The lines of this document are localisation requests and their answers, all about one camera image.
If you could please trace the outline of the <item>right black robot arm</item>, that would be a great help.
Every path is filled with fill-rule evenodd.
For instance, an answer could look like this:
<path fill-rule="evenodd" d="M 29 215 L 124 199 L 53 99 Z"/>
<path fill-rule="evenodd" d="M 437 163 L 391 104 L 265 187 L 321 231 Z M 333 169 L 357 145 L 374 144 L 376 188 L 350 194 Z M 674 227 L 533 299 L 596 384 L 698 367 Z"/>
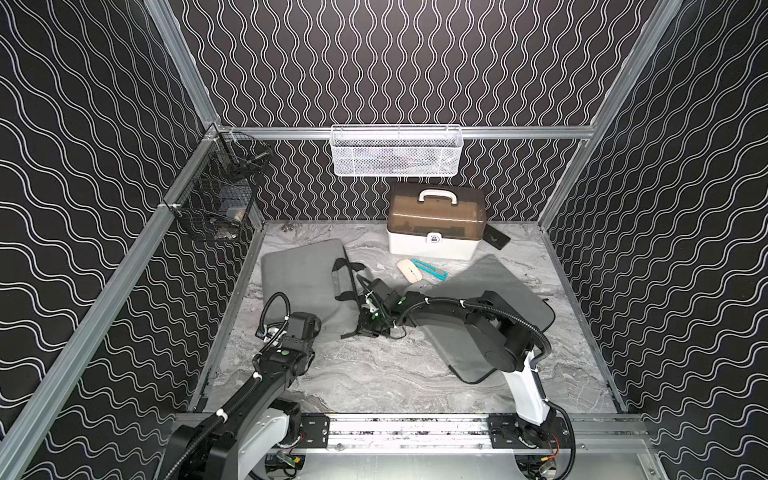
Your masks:
<path fill-rule="evenodd" d="M 526 320 L 501 295 L 487 290 L 471 298 L 399 293 L 380 279 L 357 277 L 360 316 L 354 333 L 403 339 L 409 328 L 432 328 L 448 338 L 432 342 L 444 356 L 477 360 L 489 372 L 501 372 L 512 394 L 513 425 L 507 429 L 526 446 L 566 444 L 572 432 L 567 412 L 552 402 L 541 383 L 538 364 L 552 353 L 544 332 Z M 396 336 L 396 330 L 402 335 Z"/>

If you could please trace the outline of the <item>black flat pouch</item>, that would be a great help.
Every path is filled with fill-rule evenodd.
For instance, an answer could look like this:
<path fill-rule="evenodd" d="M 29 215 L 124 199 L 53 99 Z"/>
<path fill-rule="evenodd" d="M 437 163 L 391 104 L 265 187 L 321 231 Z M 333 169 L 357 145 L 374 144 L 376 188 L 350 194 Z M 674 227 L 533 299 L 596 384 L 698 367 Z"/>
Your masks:
<path fill-rule="evenodd" d="M 497 229 L 496 227 L 486 224 L 483 234 L 483 240 L 491 245 L 493 248 L 501 251 L 503 250 L 511 241 L 511 238 Z"/>

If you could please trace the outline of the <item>pink computer mouse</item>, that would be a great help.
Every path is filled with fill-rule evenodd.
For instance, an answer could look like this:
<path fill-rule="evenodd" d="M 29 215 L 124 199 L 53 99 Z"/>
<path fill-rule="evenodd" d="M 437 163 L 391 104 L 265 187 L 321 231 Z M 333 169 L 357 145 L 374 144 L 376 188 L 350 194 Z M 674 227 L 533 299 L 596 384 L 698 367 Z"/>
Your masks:
<path fill-rule="evenodd" d="M 423 280 L 421 270 L 410 259 L 399 260 L 396 267 L 410 284 L 416 284 Z"/>

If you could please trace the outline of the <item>teal flat tool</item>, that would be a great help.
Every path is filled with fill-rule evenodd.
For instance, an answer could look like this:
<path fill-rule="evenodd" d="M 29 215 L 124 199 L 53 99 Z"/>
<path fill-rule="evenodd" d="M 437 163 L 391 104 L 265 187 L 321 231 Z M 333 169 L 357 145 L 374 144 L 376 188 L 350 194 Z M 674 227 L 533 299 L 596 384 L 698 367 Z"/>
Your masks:
<path fill-rule="evenodd" d="M 430 265 L 428 263 L 425 263 L 417 259 L 412 259 L 411 262 L 414 264 L 414 266 L 417 269 L 421 270 L 422 272 L 428 273 L 429 275 L 439 279 L 440 281 L 445 281 L 448 278 L 447 272 L 433 265 Z"/>

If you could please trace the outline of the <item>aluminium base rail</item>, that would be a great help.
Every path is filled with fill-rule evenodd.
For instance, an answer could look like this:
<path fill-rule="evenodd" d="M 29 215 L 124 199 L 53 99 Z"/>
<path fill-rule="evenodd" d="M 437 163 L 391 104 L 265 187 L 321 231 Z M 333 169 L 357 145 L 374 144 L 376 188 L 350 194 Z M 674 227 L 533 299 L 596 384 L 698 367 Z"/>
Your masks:
<path fill-rule="evenodd" d="M 643 453 L 651 449 L 645 424 L 630 414 L 572 414 L 552 436 L 523 440 L 510 414 L 303 415 L 296 452 L 321 453 Z"/>

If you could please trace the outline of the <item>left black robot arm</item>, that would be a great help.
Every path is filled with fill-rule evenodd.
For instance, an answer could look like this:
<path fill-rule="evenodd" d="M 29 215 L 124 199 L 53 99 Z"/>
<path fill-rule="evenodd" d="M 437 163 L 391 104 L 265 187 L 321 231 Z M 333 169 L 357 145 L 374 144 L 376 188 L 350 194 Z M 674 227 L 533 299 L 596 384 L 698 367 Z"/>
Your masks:
<path fill-rule="evenodd" d="M 294 312 L 287 294 L 271 295 L 260 316 L 264 344 L 250 378 L 199 424 L 172 433 L 157 477 L 247 479 L 272 448 L 297 444 L 300 407 L 280 396 L 309 370 L 321 327 L 318 316 Z"/>

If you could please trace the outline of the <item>grey laptop bag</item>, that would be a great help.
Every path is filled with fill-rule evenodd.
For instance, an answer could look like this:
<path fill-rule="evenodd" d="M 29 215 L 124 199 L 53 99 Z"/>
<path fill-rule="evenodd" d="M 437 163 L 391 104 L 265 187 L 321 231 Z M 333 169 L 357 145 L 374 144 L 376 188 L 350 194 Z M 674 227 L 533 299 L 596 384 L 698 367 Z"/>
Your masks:
<path fill-rule="evenodd" d="M 361 310 L 358 274 L 368 277 L 370 270 L 351 261 L 338 239 L 269 253 L 261 259 L 263 296 L 282 292 L 294 312 L 319 317 L 321 341 L 341 340 L 356 332 Z"/>
<path fill-rule="evenodd" d="M 521 321 L 546 332 L 556 318 L 554 310 L 493 255 L 426 295 L 441 300 L 416 309 L 409 322 L 425 330 L 449 370 L 467 384 L 522 365 L 524 350 L 539 342 Z"/>

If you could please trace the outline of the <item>white mesh wall basket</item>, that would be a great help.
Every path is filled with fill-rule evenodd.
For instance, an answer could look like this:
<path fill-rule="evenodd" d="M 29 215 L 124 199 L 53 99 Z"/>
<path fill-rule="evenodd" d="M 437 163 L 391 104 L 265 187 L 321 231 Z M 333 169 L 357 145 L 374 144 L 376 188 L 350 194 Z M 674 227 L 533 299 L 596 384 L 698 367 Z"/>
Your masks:
<path fill-rule="evenodd" d="M 464 147 L 458 125 L 334 125 L 329 145 L 340 177 L 452 177 Z"/>

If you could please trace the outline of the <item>brown lid storage box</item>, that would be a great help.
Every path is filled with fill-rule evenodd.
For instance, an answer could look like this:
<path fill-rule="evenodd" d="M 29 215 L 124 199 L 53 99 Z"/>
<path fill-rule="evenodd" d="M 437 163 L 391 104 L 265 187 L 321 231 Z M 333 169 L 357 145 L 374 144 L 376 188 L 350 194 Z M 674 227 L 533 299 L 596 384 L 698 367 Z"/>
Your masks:
<path fill-rule="evenodd" d="M 387 218 L 389 252 L 466 261 L 483 239 L 486 223 L 479 189 L 397 183 Z"/>

